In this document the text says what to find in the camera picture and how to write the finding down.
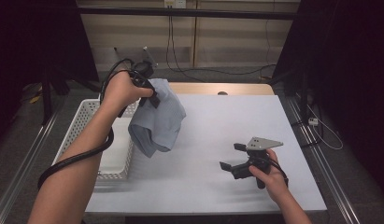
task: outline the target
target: white tabletop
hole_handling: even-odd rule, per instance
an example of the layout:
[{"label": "white tabletop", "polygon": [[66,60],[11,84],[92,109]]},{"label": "white tabletop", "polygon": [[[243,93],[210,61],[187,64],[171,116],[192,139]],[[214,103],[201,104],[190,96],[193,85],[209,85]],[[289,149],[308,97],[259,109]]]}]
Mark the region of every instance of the white tabletop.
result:
[{"label": "white tabletop", "polygon": [[151,159],[135,149],[124,183],[95,187],[87,213],[225,215],[279,212],[253,177],[234,180],[220,161],[237,165],[247,153],[233,143],[252,136],[284,143],[274,148],[290,190],[306,211],[326,210],[277,96],[179,94],[187,117],[170,152]]}]

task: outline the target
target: gray cloth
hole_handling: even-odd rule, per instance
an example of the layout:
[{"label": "gray cloth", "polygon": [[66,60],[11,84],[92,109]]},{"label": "gray cloth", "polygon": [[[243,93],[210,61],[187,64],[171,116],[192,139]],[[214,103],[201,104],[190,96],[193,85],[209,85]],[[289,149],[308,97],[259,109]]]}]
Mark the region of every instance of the gray cloth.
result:
[{"label": "gray cloth", "polygon": [[172,149],[186,112],[166,79],[154,78],[149,81],[161,102],[157,108],[149,100],[139,106],[128,132],[134,144],[151,158],[156,150],[167,152]]}]

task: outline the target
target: hand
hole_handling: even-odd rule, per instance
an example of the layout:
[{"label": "hand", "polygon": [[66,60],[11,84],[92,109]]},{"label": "hand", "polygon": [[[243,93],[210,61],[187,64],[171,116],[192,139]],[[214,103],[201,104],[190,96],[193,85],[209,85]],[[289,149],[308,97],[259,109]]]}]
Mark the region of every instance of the hand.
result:
[{"label": "hand", "polygon": [[[277,155],[272,149],[267,149],[267,154],[270,159],[278,162]],[[264,182],[270,198],[274,202],[278,203],[281,198],[290,194],[287,185],[285,184],[284,176],[282,176],[281,172],[276,167],[271,166],[268,175],[255,166],[250,166],[249,170],[255,177],[258,177]]]},{"label": "hand", "polygon": [[140,97],[151,97],[152,94],[151,89],[136,87],[127,72],[119,72],[107,85],[103,106],[114,107],[120,112]]}]

